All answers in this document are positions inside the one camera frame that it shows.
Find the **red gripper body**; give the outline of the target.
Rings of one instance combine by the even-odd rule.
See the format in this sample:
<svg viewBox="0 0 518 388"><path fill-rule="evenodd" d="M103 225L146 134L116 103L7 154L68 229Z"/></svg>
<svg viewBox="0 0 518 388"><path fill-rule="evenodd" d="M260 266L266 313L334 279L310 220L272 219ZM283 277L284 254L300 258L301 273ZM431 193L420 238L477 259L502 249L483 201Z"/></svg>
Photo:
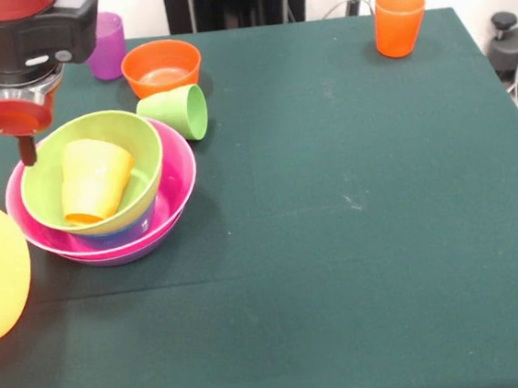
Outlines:
<svg viewBox="0 0 518 388"><path fill-rule="evenodd" d="M36 135L52 125L58 84L0 88L0 133Z"/></svg>

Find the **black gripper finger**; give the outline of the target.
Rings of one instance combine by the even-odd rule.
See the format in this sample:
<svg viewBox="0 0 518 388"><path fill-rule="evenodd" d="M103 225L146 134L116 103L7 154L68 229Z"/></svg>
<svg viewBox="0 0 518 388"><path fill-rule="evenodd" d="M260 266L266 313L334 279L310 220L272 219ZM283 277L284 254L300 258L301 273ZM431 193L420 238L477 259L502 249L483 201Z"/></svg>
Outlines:
<svg viewBox="0 0 518 388"><path fill-rule="evenodd" d="M37 162L37 150L33 135L18 135L18 149L24 166L33 166Z"/></svg>

